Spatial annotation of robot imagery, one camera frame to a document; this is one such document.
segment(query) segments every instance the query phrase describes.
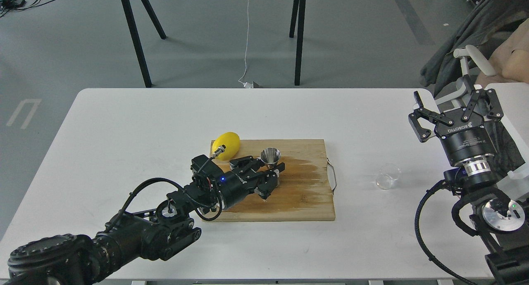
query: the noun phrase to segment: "white table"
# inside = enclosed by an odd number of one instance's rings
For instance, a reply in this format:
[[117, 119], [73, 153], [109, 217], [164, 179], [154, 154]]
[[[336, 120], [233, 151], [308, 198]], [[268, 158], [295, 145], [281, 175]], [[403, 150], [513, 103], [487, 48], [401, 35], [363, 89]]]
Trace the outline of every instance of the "white table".
[[[204, 223], [200, 240], [169, 261], [137, 259], [114, 279], [440, 279], [414, 234], [417, 204], [450, 168], [437, 139], [418, 142], [408, 123], [413, 89], [87, 89], [79, 93], [0, 243], [0, 259], [55, 234], [94, 236], [147, 178], [184, 185], [190, 161], [226, 131], [243, 139], [323, 138], [336, 167], [336, 220]], [[420, 90], [427, 107], [433, 104]], [[374, 185], [380, 166], [403, 171], [397, 189]], [[173, 191], [154, 185], [130, 211]], [[424, 240], [448, 267], [489, 278], [479, 238], [451, 220], [457, 198], [435, 195]], [[7, 278], [5, 262], [0, 278]]]

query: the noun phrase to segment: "white cable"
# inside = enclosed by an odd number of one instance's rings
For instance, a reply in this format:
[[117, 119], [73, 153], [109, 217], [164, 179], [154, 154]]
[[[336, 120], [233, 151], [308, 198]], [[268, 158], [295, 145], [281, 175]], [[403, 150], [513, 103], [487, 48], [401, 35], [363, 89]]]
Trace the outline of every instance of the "white cable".
[[241, 78], [238, 80], [243, 86], [244, 83], [241, 82], [242, 78], [246, 76], [246, 71], [248, 71], [248, 64], [246, 63], [246, 57], [248, 55], [248, 38], [250, 37], [250, 0], [248, 0], [248, 6], [246, 7], [246, 16], [248, 19], [248, 29], [246, 30], [246, 50], [244, 51], [244, 74], [242, 74]]

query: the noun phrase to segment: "chair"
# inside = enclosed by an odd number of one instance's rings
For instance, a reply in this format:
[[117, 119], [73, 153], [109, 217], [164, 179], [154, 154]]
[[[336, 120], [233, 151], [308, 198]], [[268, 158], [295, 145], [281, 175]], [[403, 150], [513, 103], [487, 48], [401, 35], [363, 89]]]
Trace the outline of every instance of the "chair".
[[484, 55], [473, 45], [467, 45], [464, 48], [454, 50], [454, 58], [459, 59], [461, 64], [462, 76], [455, 81], [455, 91], [435, 99], [435, 104], [439, 110], [443, 110], [440, 105], [451, 101], [453, 108], [466, 106], [470, 93], [474, 89], [474, 83], [470, 76], [469, 58], [476, 66], [486, 75], [495, 76], [496, 71]]

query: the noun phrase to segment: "clear glass cup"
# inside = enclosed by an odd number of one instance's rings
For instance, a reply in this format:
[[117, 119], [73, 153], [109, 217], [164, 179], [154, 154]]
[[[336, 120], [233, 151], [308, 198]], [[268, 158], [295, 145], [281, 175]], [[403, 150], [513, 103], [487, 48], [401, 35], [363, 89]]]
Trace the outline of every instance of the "clear glass cup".
[[386, 163], [378, 170], [375, 178], [376, 185], [382, 189], [392, 189], [400, 178], [400, 169], [393, 163]]

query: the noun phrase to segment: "table leg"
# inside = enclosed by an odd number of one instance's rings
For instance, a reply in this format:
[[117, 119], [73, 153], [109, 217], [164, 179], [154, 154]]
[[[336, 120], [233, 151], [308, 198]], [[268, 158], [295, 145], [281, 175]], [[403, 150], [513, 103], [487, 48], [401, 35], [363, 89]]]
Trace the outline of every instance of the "table leg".
[[301, 58], [303, 52], [303, 30], [305, 29], [305, 6], [307, 0], [299, 0], [299, 16], [298, 16], [298, 40], [296, 48], [296, 71], [294, 74], [294, 85], [299, 86], [301, 78]]
[[143, 3], [145, 10], [147, 10], [147, 14], [149, 14], [149, 16], [151, 17], [151, 20], [155, 25], [156, 31], [158, 31], [160, 38], [163, 40], [166, 39], [167, 35], [165, 35], [164, 29], [162, 29], [162, 25], [160, 25], [160, 21], [158, 20], [149, 0], [141, 0], [141, 2]]
[[145, 61], [145, 55], [141, 47], [140, 35], [138, 34], [138, 28], [136, 28], [136, 22], [132, 15], [132, 7], [129, 0], [121, 0], [123, 5], [123, 11], [129, 25], [129, 31], [131, 32], [132, 43], [134, 44], [134, 50], [136, 50], [136, 56], [138, 57], [138, 63], [140, 63], [141, 75], [143, 76], [143, 82], [146, 88], [150, 88], [153, 84], [151, 77], [149, 76], [149, 70], [147, 69], [147, 62]]
[[294, 30], [296, 29], [296, 19], [297, 19], [298, 8], [299, 8], [299, 0], [294, 0], [294, 4], [292, 6], [291, 31], [288, 35], [290, 38], [294, 38]]

